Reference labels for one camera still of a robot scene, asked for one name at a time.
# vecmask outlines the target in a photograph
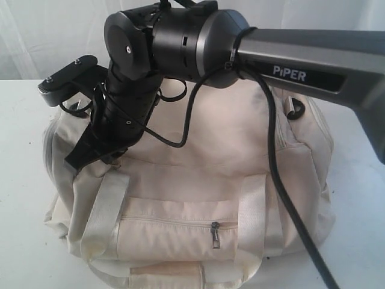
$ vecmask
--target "zipper pull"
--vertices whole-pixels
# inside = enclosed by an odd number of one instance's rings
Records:
[[[211,237],[212,237],[212,248],[213,249],[220,249],[221,248],[221,243],[219,242],[219,223],[218,222],[212,222],[211,223]]]

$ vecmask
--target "white duffel bag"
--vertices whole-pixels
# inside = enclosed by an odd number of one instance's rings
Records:
[[[162,85],[165,95],[180,90],[173,80]],[[320,244],[334,223],[326,183],[333,140],[310,98],[273,93],[280,176]],[[288,120],[293,98],[305,112]],[[149,127],[179,141],[185,109],[186,99],[161,101]],[[271,179],[267,102],[255,82],[202,87],[183,148],[145,133],[116,164],[97,161],[74,176],[64,158],[88,122],[60,111],[46,131],[45,164],[57,188],[46,224],[110,286],[239,288],[263,257],[304,249]]]

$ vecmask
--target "piper logo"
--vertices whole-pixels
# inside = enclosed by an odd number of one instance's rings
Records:
[[[279,75],[293,80],[305,82],[306,72],[274,65],[273,75]]]

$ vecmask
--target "table surface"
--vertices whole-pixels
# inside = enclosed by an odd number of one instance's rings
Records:
[[[0,288],[106,289],[43,225],[55,193],[42,134],[56,108],[39,81],[0,81]],[[317,101],[334,137],[328,182],[336,224],[320,248],[341,288],[385,288],[385,166],[354,113]],[[251,288],[325,288],[307,253],[265,259]]]

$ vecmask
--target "white backdrop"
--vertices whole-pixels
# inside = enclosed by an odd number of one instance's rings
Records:
[[[0,0],[0,79],[40,79],[93,54],[106,17],[157,0]],[[384,0],[219,0],[259,28],[385,30]]]

